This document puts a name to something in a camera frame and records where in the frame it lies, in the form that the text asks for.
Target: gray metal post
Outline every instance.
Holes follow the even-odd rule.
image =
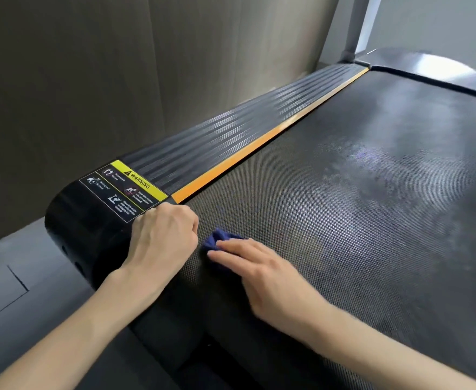
[[[341,54],[341,60],[353,61],[356,54],[366,49],[380,1],[354,0],[346,47]]]

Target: warning label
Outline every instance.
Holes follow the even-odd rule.
[[[162,190],[120,160],[81,178],[80,182],[125,222],[167,198]]]

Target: forearm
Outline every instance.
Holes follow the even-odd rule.
[[[476,389],[463,375],[379,333],[339,308],[315,326],[311,347],[381,388]]]
[[[94,294],[79,310],[0,375],[0,390],[71,390],[77,386],[124,321],[106,312]]]

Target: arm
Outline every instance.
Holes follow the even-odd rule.
[[[128,258],[72,316],[0,375],[0,390],[71,390],[108,343],[148,308],[198,244],[198,217],[162,204],[133,222]]]
[[[333,306],[272,249],[254,240],[218,242],[208,256],[242,277],[253,313],[323,357],[382,388],[475,389],[463,375]]]

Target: hand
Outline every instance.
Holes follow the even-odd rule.
[[[137,217],[128,258],[96,293],[109,301],[105,314],[117,311],[124,327],[147,309],[193,253],[197,231],[198,216],[185,205],[163,203]]]
[[[224,251],[208,257],[242,277],[252,312],[261,320],[306,345],[314,344],[315,328],[334,309],[291,263],[252,239],[218,241]]]

